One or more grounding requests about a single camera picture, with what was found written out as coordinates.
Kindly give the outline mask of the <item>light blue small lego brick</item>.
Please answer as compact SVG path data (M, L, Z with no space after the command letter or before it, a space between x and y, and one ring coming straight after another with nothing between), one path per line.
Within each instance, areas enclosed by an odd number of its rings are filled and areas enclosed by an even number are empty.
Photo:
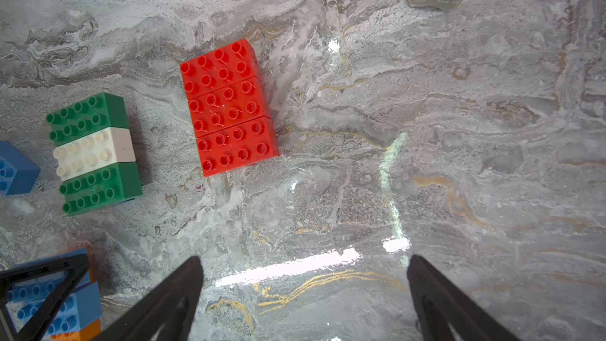
M71 257L79 254L86 255L90 263L90 251L88 247L83 247L69 251L65 254L18 265L15 268L26 267L39 262L54 260L60 257ZM51 291L54 290L66 276L66 272L57 272L12 285L7 295L5 307L17 332L33 317ZM101 315L102 309L100 304L99 286L93 278L90 264L88 272L63 303L43 338L80 331L82 328L93 323L93 321L99 320Z

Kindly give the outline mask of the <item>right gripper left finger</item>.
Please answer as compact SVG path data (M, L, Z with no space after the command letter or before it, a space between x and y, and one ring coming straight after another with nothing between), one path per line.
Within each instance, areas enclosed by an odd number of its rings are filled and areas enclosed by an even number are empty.
M203 282L200 257L192 256L96 339L187 340Z

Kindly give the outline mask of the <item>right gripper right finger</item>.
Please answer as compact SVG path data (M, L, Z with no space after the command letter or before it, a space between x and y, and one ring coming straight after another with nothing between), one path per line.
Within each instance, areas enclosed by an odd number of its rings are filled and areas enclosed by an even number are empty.
M517 339L424 257L411 257L407 278L424 340Z

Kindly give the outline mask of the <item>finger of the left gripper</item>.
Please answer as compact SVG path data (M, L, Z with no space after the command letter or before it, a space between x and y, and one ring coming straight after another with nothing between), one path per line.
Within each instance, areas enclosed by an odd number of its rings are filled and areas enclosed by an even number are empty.
M1 272L1 340L41 340L61 306L89 268L88 257L79 254ZM57 272L66 272L67 276L50 292L33 317L17 332L5 307L9 289L13 284Z

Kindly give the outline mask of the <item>white lego brick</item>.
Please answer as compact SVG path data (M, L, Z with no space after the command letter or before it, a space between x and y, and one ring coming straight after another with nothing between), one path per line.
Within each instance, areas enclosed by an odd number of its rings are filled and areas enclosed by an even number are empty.
M116 163L135 162L129 129L107 127L53 151L56 175L66 181Z

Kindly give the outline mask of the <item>green lego brick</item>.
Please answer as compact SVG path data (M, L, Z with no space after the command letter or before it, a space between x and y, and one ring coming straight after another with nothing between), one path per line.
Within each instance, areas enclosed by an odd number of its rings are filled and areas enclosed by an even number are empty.
M55 147L108 127L129 129L124 99L109 93L98 93L51 112L46 120Z
M142 195L136 162L121 162L64 181L59 192L67 216L95 211Z

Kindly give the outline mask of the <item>red lego brick front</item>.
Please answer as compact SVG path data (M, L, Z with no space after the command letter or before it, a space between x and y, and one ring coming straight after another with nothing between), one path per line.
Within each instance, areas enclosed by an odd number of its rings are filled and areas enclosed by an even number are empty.
M264 116L198 137L197 151L205 177L280 155L272 121Z

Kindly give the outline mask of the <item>light blue large lego brick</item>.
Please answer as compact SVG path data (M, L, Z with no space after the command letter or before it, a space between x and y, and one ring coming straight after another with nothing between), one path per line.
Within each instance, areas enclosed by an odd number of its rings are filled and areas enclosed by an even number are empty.
M1 195L28 194L40 169L11 143L1 141Z

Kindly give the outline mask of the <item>orange lego brick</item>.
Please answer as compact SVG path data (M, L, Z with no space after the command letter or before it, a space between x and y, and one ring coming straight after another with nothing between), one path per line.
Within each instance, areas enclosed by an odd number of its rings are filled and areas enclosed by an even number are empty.
M100 320L95 320L80 331L53 335L50 338L53 341L91 341L99 333L101 333Z

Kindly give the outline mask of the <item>red lego brick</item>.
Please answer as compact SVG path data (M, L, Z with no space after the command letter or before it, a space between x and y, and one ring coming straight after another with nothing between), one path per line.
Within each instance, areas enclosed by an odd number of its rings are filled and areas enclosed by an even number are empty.
M280 155L272 121L264 116L198 137L197 151L205 177Z
M262 82L251 77L188 100L195 137L254 118L271 118Z
M246 39L181 63L179 68L187 100L251 77L261 79L255 50Z

